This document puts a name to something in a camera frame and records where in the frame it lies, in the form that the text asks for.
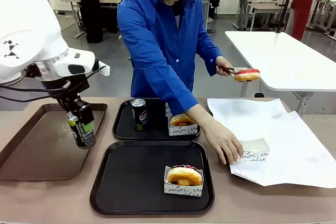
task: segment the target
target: glazed donut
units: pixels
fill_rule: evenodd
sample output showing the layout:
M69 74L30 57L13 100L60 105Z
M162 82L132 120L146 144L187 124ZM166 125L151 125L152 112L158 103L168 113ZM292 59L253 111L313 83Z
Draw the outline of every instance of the glazed donut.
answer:
M168 172L167 181L179 186L199 186L202 183L202 176L193 166L176 165Z
M255 81L260 78L260 71L257 69L245 69L235 74L236 81Z
M196 124L185 114L178 114L170 119L170 124L172 126L189 126Z

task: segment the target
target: plastic tray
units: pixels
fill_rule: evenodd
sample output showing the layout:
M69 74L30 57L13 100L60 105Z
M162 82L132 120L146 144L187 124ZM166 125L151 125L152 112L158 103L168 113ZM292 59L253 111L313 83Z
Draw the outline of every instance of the plastic tray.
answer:
M113 135L121 140L195 140L201 133L201 128L198 127L196 135L169 136L165 103L159 99L145 99L147 129L136 131L132 116L132 100L120 105L112 128Z
M203 170L200 197L165 194L165 166L189 164ZM193 141L121 141L109 146L90 203L102 215L200 214L214 202L203 147Z
M91 104L97 133L107 105ZM58 104L44 104L0 152L0 180L59 180L76 177L89 149L76 145Z

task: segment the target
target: soda can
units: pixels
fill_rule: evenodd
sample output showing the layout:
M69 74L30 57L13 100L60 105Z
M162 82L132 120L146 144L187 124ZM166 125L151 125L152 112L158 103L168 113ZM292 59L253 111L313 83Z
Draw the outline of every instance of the soda can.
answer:
M77 146L81 149L93 147L96 143L96 137L93 132L92 122L84 125L80 123L78 117L71 112L67 113L67 119Z
M143 99L135 99L131 102L131 105L135 130L143 131L147 123L146 102Z

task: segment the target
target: brown tray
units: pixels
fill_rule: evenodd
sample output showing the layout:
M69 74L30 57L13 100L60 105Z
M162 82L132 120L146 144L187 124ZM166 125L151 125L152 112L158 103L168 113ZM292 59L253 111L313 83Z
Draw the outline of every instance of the brown tray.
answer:
M107 105L91 104L96 133ZM0 180L61 180L76 177L89 150L77 147L58 104L45 104L0 152Z

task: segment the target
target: cuff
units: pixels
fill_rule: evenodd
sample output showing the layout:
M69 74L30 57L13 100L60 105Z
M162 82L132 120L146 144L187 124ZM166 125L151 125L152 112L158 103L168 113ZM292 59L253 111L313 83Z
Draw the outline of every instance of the cuff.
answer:
M173 115L181 114L190 109L192 106L198 104L198 101L194 98L193 94L188 93L180 96L179 98L168 101L169 108Z
M215 69L216 58L222 55L223 54L220 51L220 49L216 48L215 50L211 52L211 56L207 57L207 59L205 60L205 66L210 76L213 76L216 74L216 69Z

